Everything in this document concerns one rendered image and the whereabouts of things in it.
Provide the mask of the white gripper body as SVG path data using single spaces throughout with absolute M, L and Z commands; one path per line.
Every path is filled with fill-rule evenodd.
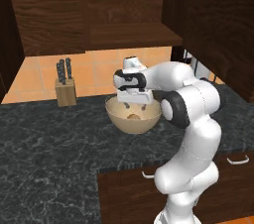
M 117 99 L 122 103 L 152 104 L 154 101 L 151 90 L 145 92 L 136 91 L 135 89 L 129 93 L 127 90 L 117 91 Z

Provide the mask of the tan bowl-shaped basket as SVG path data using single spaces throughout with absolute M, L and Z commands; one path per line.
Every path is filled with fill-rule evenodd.
M 105 109 L 111 122 L 124 133 L 146 133 L 152 129 L 161 118 L 161 107 L 157 100 L 152 104 L 147 104 L 146 110 L 141 110 L 143 104 L 128 104 L 130 108 L 126 109 L 124 103 L 117 100 L 117 96 L 110 96 L 105 101 Z

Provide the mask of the dark wood tall cabinet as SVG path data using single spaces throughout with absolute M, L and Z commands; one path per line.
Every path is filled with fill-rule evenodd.
M 25 54 L 11 0 L 0 0 L 0 102 L 8 93 Z

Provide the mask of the wooden knife block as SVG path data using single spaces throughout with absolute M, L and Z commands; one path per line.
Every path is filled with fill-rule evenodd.
M 58 105 L 60 107 L 73 106 L 76 104 L 76 91 L 74 79 L 67 79 L 65 84 L 56 79 L 55 90 Z

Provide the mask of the black-handled knife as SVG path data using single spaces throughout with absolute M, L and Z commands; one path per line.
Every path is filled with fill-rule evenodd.
M 71 63 L 70 63 L 70 58 L 69 57 L 65 58 L 65 66 L 66 66 L 66 71 L 67 71 L 67 78 L 72 79 L 72 76 L 71 76 Z
M 62 82 L 62 79 L 61 79 L 61 66 L 58 62 L 56 63 L 56 67 L 57 67 L 58 81 Z
M 64 69 L 64 59 L 60 59 L 60 68 L 61 68 L 61 79 L 62 79 L 62 84 L 65 84 L 65 69 Z

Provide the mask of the dark wood wall cabinet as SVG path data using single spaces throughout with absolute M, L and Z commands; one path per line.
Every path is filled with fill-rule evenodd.
M 87 0 L 93 50 L 175 46 L 182 39 L 162 23 L 163 0 Z

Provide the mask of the dark wood wall cabinet door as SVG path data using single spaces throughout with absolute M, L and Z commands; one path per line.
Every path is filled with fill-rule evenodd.
M 162 23 L 198 61 L 254 103 L 254 0 L 163 0 Z
M 12 0 L 26 56 L 84 52 L 80 0 Z

